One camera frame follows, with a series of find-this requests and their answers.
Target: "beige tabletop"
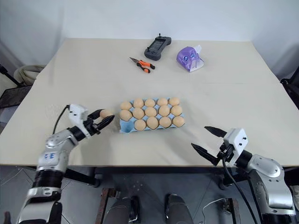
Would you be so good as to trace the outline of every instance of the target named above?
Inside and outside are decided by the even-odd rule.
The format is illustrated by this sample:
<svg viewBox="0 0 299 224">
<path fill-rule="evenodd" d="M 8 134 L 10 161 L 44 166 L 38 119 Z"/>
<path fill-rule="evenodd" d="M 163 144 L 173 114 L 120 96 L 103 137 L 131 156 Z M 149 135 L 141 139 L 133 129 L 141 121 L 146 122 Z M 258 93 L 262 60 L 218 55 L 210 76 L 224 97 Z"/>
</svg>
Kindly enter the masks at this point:
<svg viewBox="0 0 299 224">
<path fill-rule="evenodd" d="M 119 133 L 118 115 L 100 135 L 82 140 L 70 165 L 210 166 L 191 142 L 218 152 L 221 138 L 204 126 L 243 127 L 246 150 L 282 165 L 299 165 L 299 112 L 250 42 L 172 41 L 159 61 L 144 57 L 151 40 L 67 39 L 35 81 L 0 135 L 0 164 L 35 165 L 66 104 L 90 112 L 135 98 L 179 97 L 185 126 Z M 203 68 L 188 73 L 176 54 L 202 46 Z M 144 73 L 129 57 L 156 66 Z M 67 114 L 57 131 L 70 127 Z"/>
</svg>

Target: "black remote controller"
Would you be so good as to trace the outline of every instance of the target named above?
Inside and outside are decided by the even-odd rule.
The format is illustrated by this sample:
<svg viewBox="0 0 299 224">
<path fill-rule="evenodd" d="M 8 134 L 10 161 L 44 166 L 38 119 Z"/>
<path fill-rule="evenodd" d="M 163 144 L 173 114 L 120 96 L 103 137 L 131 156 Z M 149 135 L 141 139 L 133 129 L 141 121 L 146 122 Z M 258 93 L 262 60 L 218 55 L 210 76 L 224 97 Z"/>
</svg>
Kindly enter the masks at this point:
<svg viewBox="0 0 299 224">
<path fill-rule="evenodd" d="M 161 52 L 166 45 L 171 44 L 171 37 L 168 36 L 159 36 L 155 38 L 154 42 L 144 51 L 144 55 L 157 61 L 161 58 Z"/>
</svg>

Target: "egg carton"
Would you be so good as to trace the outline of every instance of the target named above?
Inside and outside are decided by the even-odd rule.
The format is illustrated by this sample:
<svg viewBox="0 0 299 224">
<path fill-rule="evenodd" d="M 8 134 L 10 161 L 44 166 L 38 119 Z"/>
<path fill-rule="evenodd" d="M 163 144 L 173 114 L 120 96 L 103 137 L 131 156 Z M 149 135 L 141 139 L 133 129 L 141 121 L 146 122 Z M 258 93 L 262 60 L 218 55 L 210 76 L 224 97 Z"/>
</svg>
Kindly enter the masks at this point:
<svg viewBox="0 0 299 224">
<path fill-rule="evenodd" d="M 157 111 L 157 115 L 155 116 L 155 118 L 157 118 L 157 120 L 159 121 L 160 118 L 162 117 L 162 116 L 159 114 L 159 108 L 160 108 L 161 106 L 159 106 L 159 105 L 157 104 L 157 101 L 158 101 L 159 98 L 152 98 L 152 99 L 153 99 L 153 100 L 155 101 L 155 103 L 156 103 L 156 105 L 154 106 L 154 108 L 155 108 L 156 111 Z M 143 111 L 145 111 L 146 108 L 148 108 L 148 106 L 144 105 L 144 106 L 142 107 Z M 131 113 L 133 113 L 133 110 L 134 110 L 134 109 L 135 109 L 135 108 L 132 106 L 132 107 L 129 109 L 129 111 L 130 111 Z M 175 115 L 173 115 L 172 113 L 169 113 L 167 117 L 170 118 L 170 120 L 172 121 L 172 119 L 175 117 Z M 142 120 L 144 120 L 145 123 L 146 123 L 146 121 L 147 121 L 148 118 L 149 118 L 148 116 L 144 115 L 144 117 L 142 118 Z M 135 123 L 136 120 L 138 120 L 138 119 L 136 119 L 135 117 L 131 117 L 131 119 L 128 120 L 128 121 L 124 121 L 124 120 L 120 119 L 120 125 L 121 125 L 120 133 L 138 132 L 138 130 L 136 130 L 136 129 L 135 129 L 135 126 L 134 126 L 134 123 Z M 171 125 L 170 125 L 169 127 L 166 127 L 166 128 L 165 128 L 165 127 L 162 127 L 161 125 L 159 125 L 156 129 L 151 129 L 151 128 L 149 128 L 148 126 L 146 126 L 145 129 L 144 129 L 144 131 L 145 131 L 145 130 L 152 130 L 152 131 L 154 131 L 154 130 L 161 129 L 161 128 L 162 128 L 162 129 L 168 129 L 168 128 L 171 128 L 171 127 L 177 127 L 177 126 L 175 126 L 173 123 L 171 123 Z"/>
</svg>

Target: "chair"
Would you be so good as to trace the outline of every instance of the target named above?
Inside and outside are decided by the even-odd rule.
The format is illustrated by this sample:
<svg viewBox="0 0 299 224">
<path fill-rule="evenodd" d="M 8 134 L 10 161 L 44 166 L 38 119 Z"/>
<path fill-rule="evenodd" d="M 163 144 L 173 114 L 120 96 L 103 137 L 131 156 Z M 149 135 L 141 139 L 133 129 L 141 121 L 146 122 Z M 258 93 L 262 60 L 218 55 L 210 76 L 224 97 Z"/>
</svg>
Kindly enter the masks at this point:
<svg viewBox="0 0 299 224">
<path fill-rule="evenodd" d="M 14 77 L 10 76 L 7 72 L 7 69 L 0 64 L 0 75 L 2 74 L 14 82 L 17 87 L 7 89 L 3 92 L 3 94 L 0 96 L 0 109 L 20 105 L 22 100 L 31 89 L 32 85 L 19 83 Z"/>
<path fill-rule="evenodd" d="M 299 109 L 299 67 L 296 69 L 291 78 L 283 78 L 280 83 L 289 94 L 294 104 Z"/>
</svg>

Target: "pliers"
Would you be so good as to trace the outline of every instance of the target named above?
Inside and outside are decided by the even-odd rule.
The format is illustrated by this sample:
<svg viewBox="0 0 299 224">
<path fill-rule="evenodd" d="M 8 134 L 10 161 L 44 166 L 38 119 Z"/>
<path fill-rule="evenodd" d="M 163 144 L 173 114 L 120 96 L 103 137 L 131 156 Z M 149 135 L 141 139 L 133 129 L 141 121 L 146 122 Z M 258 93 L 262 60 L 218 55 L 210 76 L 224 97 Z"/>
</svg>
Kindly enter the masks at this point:
<svg viewBox="0 0 299 224">
<path fill-rule="evenodd" d="M 151 63 L 144 62 L 144 61 L 142 61 L 142 60 L 137 60 L 137 59 L 132 58 L 132 57 L 130 57 L 130 58 L 132 59 L 133 62 L 136 63 L 136 65 L 137 65 L 138 67 L 140 67 L 140 68 L 141 68 L 144 72 L 146 72 L 146 73 L 150 73 L 150 70 L 147 69 L 147 68 L 145 68 L 145 67 L 143 67 L 143 65 L 144 65 L 144 66 L 147 66 L 147 67 L 150 67 L 150 68 L 152 68 L 152 69 L 155 69 L 155 68 L 156 68 L 156 67 L 155 67 L 154 65 L 152 65 Z"/>
</svg>

